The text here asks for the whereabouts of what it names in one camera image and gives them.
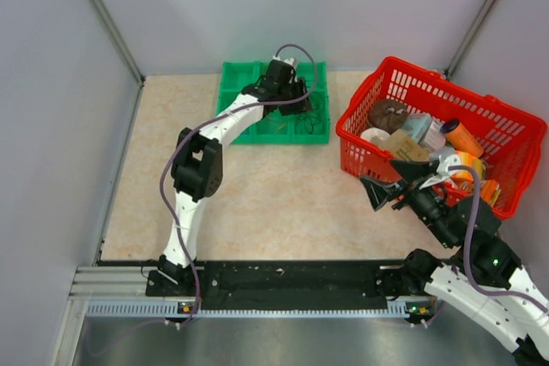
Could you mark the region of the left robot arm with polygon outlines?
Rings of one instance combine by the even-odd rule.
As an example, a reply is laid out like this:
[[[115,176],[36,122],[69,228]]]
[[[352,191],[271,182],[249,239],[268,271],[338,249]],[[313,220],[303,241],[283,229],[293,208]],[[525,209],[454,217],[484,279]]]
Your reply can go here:
[[[305,79],[297,76],[297,60],[274,56],[267,71],[244,87],[235,100],[215,118],[195,129],[183,129],[176,151],[161,175],[173,179],[175,205],[168,243],[158,270],[174,293],[189,292],[195,282],[192,265],[196,240],[207,199],[220,188],[223,152],[251,125],[278,111],[282,116],[311,111]]]

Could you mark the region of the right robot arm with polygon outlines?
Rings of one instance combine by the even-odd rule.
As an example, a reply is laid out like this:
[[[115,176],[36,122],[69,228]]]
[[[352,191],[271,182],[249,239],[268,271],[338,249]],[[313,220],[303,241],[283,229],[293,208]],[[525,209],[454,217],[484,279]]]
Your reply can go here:
[[[548,363],[548,299],[514,250],[498,236],[501,221],[480,196],[480,177],[457,156],[393,159],[400,180],[363,175],[371,206],[409,207],[445,247],[449,262],[415,249],[397,269],[385,269],[378,290],[389,297],[426,294],[484,328],[518,365]]]

